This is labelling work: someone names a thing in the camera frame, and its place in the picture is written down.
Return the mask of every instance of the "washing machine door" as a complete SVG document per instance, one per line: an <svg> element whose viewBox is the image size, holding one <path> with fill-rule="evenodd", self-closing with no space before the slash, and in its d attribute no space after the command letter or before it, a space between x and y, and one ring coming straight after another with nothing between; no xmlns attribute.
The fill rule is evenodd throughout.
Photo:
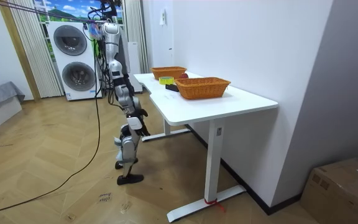
<svg viewBox="0 0 358 224"><path fill-rule="evenodd" d="M57 28L53 34L53 39L59 50L71 56L80 55L85 51L85 38L79 29L70 25Z"/></svg>
<svg viewBox="0 0 358 224"><path fill-rule="evenodd" d="M86 91L94 87L95 73L93 69L82 62L72 62L66 65L62 79L68 87L76 91Z"/></svg>

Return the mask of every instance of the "cardboard box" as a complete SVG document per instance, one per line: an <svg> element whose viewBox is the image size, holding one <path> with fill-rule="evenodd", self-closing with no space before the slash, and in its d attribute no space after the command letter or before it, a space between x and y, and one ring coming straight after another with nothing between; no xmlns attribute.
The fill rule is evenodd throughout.
<svg viewBox="0 0 358 224"><path fill-rule="evenodd" d="M314 168L301 205L320 224L358 224L358 159Z"/></svg>

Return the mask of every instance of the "striped curtain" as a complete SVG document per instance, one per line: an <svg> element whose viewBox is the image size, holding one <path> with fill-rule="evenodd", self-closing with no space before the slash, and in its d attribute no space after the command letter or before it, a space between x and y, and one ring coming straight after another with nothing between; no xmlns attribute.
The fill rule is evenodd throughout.
<svg viewBox="0 0 358 224"><path fill-rule="evenodd" d="M32 0L9 0L9 2L34 8ZM11 9L11 12L41 98L62 96L63 87L53 67L37 15L18 9Z"/></svg>
<svg viewBox="0 0 358 224"><path fill-rule="evenodd" d="M128 42L137 42L139 48L140 71L149 72L147 61L146 38L144 33L144 21L142 16L142 6L140 0L123 0L123 17L125 32Z"/></svg>

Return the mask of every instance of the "window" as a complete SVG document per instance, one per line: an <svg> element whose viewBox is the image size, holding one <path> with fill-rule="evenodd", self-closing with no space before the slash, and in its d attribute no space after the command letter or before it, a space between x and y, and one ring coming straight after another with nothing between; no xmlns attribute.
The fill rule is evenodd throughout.
<svg viewBox="0 0 358 224"><path fill-rule="evenodd" d="M91 7L100 8L100 2L98 1L89 1L89 0L34 0L34 6L36 10L64 16L67 18L74 19L88 19L88 12L90 12ZM116 7L117 10L117 23L124 28L123 19L122 19L122 7ZM46 21L61 21L61 22L76 22L73 19L58 18L51 15L41 15L38 14L39 23L44 33L45 43L48 45L50 57L53 62L56 62L55 55L53 54L52 45L49 40L49 34L47 27L45 25Z"/></svg>

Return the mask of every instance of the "desk leg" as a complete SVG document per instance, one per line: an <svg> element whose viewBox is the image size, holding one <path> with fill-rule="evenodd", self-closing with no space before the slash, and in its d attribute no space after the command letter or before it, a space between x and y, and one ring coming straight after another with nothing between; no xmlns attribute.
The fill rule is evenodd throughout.
<svg viewBox="0 0 358 224"><path fill-rule="evenodd" d="M208 155L206 161L206 178L205 178L205 192L204 198L207 202L218 202L227 198L241 194L246 190L241 185L237 185L230 189L217 193L219 166L221 162L221 151L224 131L224 118L214 119L209 122L209 138L208 138ZM204 199L182 206L171 212L168 212L167 217L169 222L173 222L181 217L192 214L206 208L208 206Z"/></svg>
<svg viewBox="0 0 358 224"><path fill-rule="evenodd" d="M162 118L162 119L163 119L164 133L153 134L151 136L142 137L143 142L154 140L154 139L160 139L160 138L164 138L164 137L167 137L167 136L173 136L175 134L181 134L181 133L190 132L190 130L187 129L187 128L181 129L181 130L176 130L176 131L171 131L171 126L167 123L167 121L164 118Z"/></svg>

